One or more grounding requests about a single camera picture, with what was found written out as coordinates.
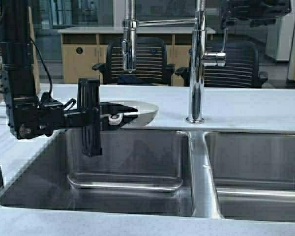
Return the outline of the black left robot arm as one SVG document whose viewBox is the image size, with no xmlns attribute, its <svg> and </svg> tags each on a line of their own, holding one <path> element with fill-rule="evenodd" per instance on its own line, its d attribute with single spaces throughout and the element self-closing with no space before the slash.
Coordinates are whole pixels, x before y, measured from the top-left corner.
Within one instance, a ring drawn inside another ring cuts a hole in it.
<svg viewBox="0 0 295 236">
<path fill-rule="evenodd" d="M 50 92 L 36 93 L 29 3 L 3 0 L 1 9 L 2 84 L 10 132 L 17 139 L 51 136 L 61 129 L 80 128 L 83 153 L 102 154 L 101 132 L 118 130 L 138 117 L 134 107 L 100 101 L 99 79 L 80 78 L 77 98 L 67 103 Z"/>
</svg>

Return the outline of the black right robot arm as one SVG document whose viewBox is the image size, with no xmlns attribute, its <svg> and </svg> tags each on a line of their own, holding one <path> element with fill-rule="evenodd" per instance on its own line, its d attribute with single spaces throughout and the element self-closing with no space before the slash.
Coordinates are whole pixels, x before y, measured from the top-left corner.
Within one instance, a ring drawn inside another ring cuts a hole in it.
<svg viewBox="0 0 295 236">
<path fill-rule="evenodd" d="M 123 69 L 133 72 L 137 68 L 137 28 L 146 25 L 168 25 L 169 21 L 139 22 L 135 13 L 135 1 L 126 1 L 125 19 L 123 21 Z M 203 117 L 203 94 L 205 84 L 205 68 L 208 66 L 222 67 L 226 64 L 226 42 L 228 26 L 235 20 L 248 20 L 253 26 L 273 24 L 276 18 L 291 12 L 289 0 L 223 0 L 220 4 L 221 29 L 224 30 L 223 46 L 220 51 L 206 50 L 207 40 L 207 2 L 195 2 L 195 16 L 192 31 L 191 62 L 189 70 L 189 108 L 186 121 L 190 124 L 201 124 Z"/>
</svg>

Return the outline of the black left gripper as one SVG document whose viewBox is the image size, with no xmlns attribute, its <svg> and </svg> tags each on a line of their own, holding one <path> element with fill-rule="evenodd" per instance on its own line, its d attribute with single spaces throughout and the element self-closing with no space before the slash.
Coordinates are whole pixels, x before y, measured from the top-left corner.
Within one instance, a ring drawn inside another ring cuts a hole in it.
<svg viewBox="0 0 295 236">
<path fill-rule="evenodd" d="M 38 106 L 36 133 L 47 136 L 55 130 L 81 128 L 84 154 L 101 155 L 100 132 L 115 131 L 131 123 L 138 115 L 124 113 L 138 110 L 119 103 L 100 103 L 99 87 L 99 79 L 80 78 L 77 98 L 66 104 L 53 99 L 48 92 L 43 93 Z"/>
</svg>

